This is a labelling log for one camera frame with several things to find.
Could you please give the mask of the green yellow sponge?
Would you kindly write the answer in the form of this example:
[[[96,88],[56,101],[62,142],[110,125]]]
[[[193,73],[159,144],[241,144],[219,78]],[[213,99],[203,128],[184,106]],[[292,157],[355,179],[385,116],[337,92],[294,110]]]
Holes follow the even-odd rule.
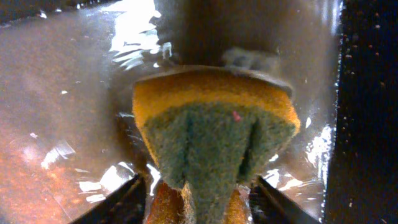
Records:
[[[132,108],[164,182],[181,191],[193,223],[226,223],[238,185],[252,181],[300,131],[286,90],[227,71],[139,81]]]

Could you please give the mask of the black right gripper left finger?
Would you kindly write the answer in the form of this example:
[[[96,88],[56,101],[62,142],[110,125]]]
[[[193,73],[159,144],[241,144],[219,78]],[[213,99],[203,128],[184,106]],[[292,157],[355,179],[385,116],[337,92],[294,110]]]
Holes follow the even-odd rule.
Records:
[[[142,224],[145,205],[146,183],[135,175],[70,224]]]

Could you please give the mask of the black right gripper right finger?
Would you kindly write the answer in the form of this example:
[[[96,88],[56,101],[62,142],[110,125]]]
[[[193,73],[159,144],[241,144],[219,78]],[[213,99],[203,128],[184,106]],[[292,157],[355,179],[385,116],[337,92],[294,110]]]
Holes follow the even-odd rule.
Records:
[[[252,183],[249,207],[255,224],[320,224],[259,175]]]

